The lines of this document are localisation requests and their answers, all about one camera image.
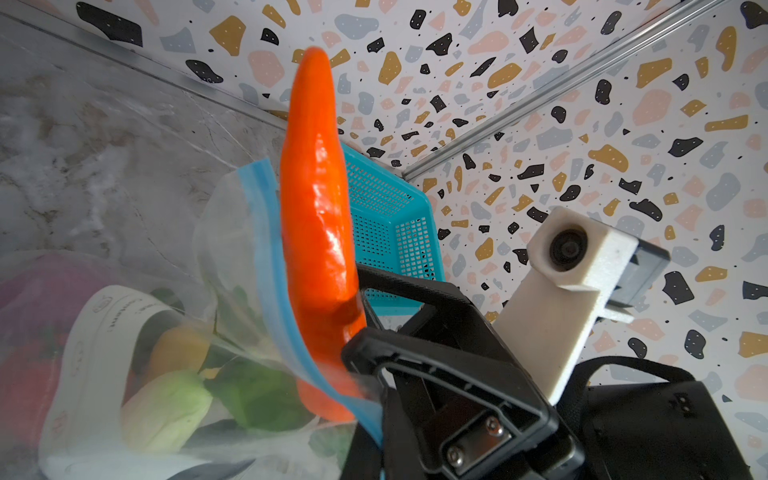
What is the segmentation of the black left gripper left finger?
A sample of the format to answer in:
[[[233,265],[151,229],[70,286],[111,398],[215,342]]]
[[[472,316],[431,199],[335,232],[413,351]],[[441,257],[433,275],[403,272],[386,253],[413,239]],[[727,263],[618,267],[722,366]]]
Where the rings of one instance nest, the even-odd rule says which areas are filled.
[[[360,425],[355,428],[341,480],[380,480],[383,455],[369,433]]]

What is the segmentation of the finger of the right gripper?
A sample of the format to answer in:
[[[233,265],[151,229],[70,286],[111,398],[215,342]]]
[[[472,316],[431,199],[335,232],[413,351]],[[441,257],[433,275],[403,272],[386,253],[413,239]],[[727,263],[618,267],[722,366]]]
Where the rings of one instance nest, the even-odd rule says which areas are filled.
[[[421,304],[399,332],[442,345],[496,345],[490,324],[475,305],[447,282],[408,277],[358,264],[361,291],[393,294]]]

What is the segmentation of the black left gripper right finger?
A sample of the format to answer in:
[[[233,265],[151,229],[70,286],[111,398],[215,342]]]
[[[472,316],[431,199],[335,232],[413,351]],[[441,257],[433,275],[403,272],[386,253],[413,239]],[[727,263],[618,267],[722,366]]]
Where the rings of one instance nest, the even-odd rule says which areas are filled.
[[[424,480],[420,450],[413,426],[398,391],[388,387],[383,402],[383,469],[387,480]]]

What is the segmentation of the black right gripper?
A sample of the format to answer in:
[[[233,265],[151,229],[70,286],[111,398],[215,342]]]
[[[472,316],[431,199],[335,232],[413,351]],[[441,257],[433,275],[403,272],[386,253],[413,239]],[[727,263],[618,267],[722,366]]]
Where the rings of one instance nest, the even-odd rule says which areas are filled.
[[[389,371],[425,479],[747,479],[707,388],[636,356],[580,361],[557,404],[492,325],[496,345],[441,345],[366,328],[342,358]]]

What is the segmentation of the orange carrot toy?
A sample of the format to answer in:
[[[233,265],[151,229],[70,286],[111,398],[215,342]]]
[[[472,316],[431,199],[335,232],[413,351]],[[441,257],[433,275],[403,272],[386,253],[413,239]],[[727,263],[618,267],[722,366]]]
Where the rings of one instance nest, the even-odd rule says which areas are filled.
[[[293,81],[280,160],[287,286],[301,338],[323,378],[337,392],[359,397],[341,360],[343,347],[366,318],[335,106],[328,56],[310,47]]]

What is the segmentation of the white radish toy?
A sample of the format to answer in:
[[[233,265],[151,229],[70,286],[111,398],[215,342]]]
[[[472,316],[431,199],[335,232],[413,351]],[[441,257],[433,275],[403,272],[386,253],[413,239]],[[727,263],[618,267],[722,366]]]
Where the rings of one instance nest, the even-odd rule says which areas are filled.
[[[121,409],[123,441],[143,453],[177,453],[215,400],[246,431],[291,431],[314,418],[299,400],[290,375],[256,364],[230,363],[213,379],[174,371],[142,387]]]

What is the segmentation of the clear zip top bag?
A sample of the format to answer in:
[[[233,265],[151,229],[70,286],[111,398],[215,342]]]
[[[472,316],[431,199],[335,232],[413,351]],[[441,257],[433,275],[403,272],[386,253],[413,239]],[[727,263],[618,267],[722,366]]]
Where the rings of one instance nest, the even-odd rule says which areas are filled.
[[[5,479],[335,479],[379,387],[292,312],[268,161],[226,175],[168,280],[73,252],[1,259]]]

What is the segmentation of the red strawberry toy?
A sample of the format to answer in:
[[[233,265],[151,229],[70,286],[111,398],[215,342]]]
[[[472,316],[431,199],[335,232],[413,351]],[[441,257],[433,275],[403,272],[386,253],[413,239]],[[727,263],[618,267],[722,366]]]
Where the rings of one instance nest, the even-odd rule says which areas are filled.
[[[67,336],[16,349],[1,364],[1,427],[36,448],[58,388]]]

